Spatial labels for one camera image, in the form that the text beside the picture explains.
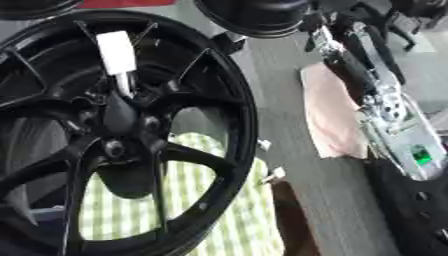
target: checkered tablecloth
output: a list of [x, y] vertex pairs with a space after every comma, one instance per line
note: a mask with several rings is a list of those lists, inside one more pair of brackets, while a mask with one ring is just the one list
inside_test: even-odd
[[[172, 142], [217, 156], [224, 155], [222, 145], [214, 139], [188, 133]], [[215, 175], [208, 167], [168, 162], [164, 180], [167, 212], [170, 219], [181, 215], [210, 187]], [[267, 174], [266, 164], [255, 159], [248, 179], [236, 199], [191, 256], [276, 256], [284, 247], [277, 230], [272, 191], [259, 185]], [[148, 232], [159, 226], [152, 195], [129, 200], [112, 194], [95, 174], [84, 196], [80, 231], [86, 240], [113, 240]]]

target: white tag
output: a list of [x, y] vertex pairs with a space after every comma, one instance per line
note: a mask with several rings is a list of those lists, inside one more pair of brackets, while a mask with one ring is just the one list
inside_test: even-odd
[[135, 50], [126, 31], [96, 36], [107, 74], [118, 75], [137, 69]]

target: red object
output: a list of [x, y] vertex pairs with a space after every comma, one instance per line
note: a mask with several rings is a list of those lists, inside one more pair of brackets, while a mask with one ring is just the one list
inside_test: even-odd
[[170, 5], [175, 0], [84, 0], [81, 8], [123, 8], [137, 6]]

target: gray floor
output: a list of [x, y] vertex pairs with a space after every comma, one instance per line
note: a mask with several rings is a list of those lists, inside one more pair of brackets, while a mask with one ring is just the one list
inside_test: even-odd
[[[387, 1], [370, 1], [382, 9]], [[343, 8], [350, 1], [332, 1]], [[207, 35], [222, 29], [213, 25], [193, 6], [179, 0], [174, 6], [138, 8], [185, 22]], [[400, 21], [409, 26], [409, 21]], [[0, 39], [23, 28], [26, 22], [0, 22]], [[406, 90], [417, 98], [428, 114], [448, 107], [445, 81], [448, 25], [420, 33], [418, 47], [409, 54], [402, 42], [391, 38], [405, 74]], [[288, 38], [250, 39], [248, 47], [234, 56], [255, 95], [260, 116], [260, 133], [273, 142], [265, 157], [271, 167], [284, 166], [287, 178], [302, 203], [323, 256], [399, 255], [386, 229], [383, 216], [367, 185], [359, 162], [348, 159], [319, 159], [305, 123], [303, 95], [296, 68], [319, 61], [303, 52], [306, 35]]]

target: black wheel rim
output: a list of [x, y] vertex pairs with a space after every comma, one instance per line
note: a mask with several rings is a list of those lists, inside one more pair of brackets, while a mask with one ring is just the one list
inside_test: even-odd
[[[112, 97], [114, 89], [110, 89], [113, 86], [109, 86], [102, 71], [94, 35], [117, 30], [130, 34], [139, 70], [145, 71], [137, 76], [139, 97], [128, 102], [137, 109], [139, 121], [132, 132], [119, 136], [104, 128], [99, 121], [101, 114], [93, 118], [94, 122], [83, 122], [81, 118], [86, 102], [93, 109], [104, 109], [107, 99]], [[31, 27], [3, 43], [0, 49], [3, 52], [0, 55], [0, 89], [8, 93], [0, 98], [0, 118], [48, 117], [60, 123], [69, 139], [66, 148], [49, 158], [0, 179], [0, 226], [1, 230], [7, 230], [6, 237], [11, 242], [26, 244], [30, 250], [44, 255], [184, 254], [200, 242], [243, 185], [257, 139], [254, 101], [238, 67], [196, 30], [145, 13], [89, 11]], [[70, 68], [60, 65], [67, 62]], [[145, 74], [150, 74], [149, 81]], [[156, 89], [146, 83], [157, 83]], [[16, 94], [13, 87], [17, 84], [27, 84], [33, 89], [26, 90], [30, 91], [26, 95]], [[225, 158], [167, 142], [173, 116], [190, 106], [212, 106], [226, 113], [229, 147]], [[144, 120], [148, 116], [156, 117], [161, 125], [146, 126]], [[104, 153], [104, 143], [111, 138], [145, 152], [144, 157], [136, 155], [141, 157], [137, 161], [153, 171], [161, 227], [126, 239], [84, 241], [77, 230], [81, 200], [94, 172], [92, 166], [115, 163]], [[211, 167], [217, 176], [203, 197], [174, 220], [167, 220], [159, 182], [159, 164], [169, 160], [203, 164]], [[38, 227], [15, 214], [3, 199], [21, 184], [58, 172], [66, 172], [69, 179], [64, 231], [59, 238], [46, 237]]]
[[0, 20], [30, 20], [60, 15], [78, 6], [82, 0], [0, 1]]

